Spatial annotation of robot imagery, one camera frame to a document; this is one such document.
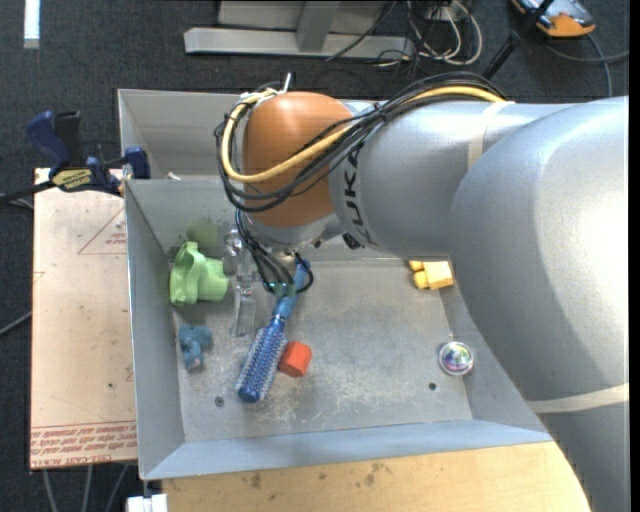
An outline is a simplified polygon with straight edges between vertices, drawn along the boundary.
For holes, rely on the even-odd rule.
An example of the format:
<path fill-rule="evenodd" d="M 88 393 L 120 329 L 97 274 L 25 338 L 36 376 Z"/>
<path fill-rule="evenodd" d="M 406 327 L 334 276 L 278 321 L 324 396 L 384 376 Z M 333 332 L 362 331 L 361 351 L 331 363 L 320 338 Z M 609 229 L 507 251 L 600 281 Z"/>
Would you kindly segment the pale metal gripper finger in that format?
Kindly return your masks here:
<path fill-rule="evenodd" d="M 230 334 L 243 337 L 253 332 L 257 302 L 251 285 L 239 284 L 234 289 L 234 320 Z"/>
<path fill-rule="evenodd" d="M 222 257 L 225 275 L 236 275 L 244 256 L 244 244 L 237 228 L 231 229 L 224 236 L 224 253 Z"/>

